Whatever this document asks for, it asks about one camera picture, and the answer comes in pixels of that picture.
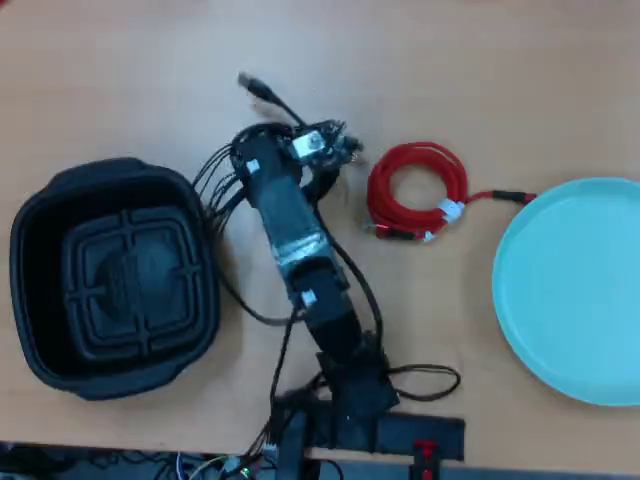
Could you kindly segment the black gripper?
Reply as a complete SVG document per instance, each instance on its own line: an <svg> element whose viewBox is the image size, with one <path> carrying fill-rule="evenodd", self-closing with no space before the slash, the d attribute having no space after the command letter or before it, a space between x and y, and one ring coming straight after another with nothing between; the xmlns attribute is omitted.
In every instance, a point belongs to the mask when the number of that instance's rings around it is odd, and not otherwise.
<svg viewBox="0 0 640 480"><path fill-rule="evenodd" d="M276 137L255 134L234 140L232 166L248 193L259 193L276 181L288 178L300 186L301 168Z"/></svg>

